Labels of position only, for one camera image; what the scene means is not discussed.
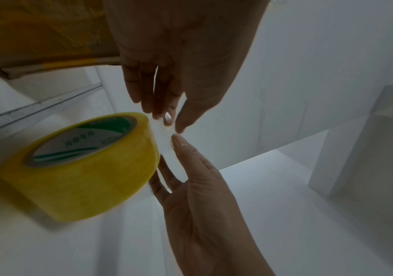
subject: tape roll label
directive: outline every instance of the tape roll label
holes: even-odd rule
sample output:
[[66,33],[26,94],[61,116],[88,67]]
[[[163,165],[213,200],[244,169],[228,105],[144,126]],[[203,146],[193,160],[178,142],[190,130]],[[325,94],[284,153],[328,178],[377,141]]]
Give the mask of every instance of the tape roll label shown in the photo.
[[32,150],[24,164],[47,167],[78,160],[122,139],[136,124],[133,117],[117,116],[70,128]]

